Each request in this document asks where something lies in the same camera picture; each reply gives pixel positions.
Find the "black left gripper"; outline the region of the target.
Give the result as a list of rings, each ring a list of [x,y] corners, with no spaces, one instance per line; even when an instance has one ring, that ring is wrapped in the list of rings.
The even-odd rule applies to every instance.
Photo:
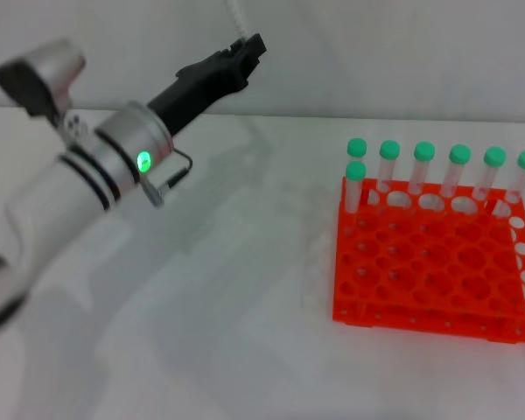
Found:
[[[219,99],[243,90],[267,52],[259,33],[186,66],[176,80],[148,103],[169,133],[177,134]]]

